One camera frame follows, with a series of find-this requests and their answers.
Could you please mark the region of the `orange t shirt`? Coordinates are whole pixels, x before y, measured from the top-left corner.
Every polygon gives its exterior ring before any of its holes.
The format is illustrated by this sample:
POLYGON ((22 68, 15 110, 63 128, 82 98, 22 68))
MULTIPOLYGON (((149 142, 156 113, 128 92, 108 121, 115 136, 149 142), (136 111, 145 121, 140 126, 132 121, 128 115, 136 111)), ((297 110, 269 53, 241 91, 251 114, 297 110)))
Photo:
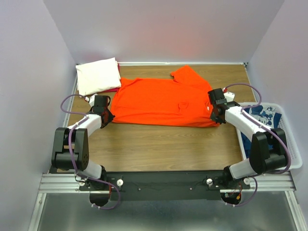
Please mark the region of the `orange t shirt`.
POLYGON ((171 72, 171 79, 121 78, 111 102, 113 122, 176 127, 216 127, 210 119, 210 84, 190 66, 171 72))

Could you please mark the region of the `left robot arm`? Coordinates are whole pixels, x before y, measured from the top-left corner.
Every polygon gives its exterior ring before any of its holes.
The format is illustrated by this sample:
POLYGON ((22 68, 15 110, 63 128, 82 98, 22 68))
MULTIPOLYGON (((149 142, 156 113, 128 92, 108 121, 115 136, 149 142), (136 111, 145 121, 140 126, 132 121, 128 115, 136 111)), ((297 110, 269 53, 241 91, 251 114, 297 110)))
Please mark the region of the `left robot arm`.
POLYGON ((102 190, 106 185, 114 188, 107 181, 106 170, 102 165, 90 160, 89 137, 96 130, 106 127, 115 116, 109 110, 111 97, 94 94, 90 98, 71 94, 63 99, 60 109, 73 115, 82 115, 82 119, 68 127, 60 127, 55 130, 51 165, 56 169, 73 170, 76 176, 81 177, 85 183, 90 184, 96 190, 102 190), (86 113, 65 110, 63 105, 71 97, 80 97, 90 104, 90 110, 86 113))

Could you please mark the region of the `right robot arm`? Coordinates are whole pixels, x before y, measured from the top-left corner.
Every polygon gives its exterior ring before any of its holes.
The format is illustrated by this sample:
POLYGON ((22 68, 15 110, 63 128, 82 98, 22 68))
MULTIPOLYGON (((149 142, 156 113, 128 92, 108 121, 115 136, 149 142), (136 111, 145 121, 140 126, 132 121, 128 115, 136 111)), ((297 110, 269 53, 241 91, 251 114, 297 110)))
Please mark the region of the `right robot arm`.
POLYGON ((235 101, 228 101, 223 89, 208 92, 213 107, 211 120, 217 124, 230 123, 251 142, 249 158, 223 169, 220 182, 228 189, 246 177, 264 173, 282 174, 291 166, 291 155, 283 129, 273 129, 249 115, 235 101))

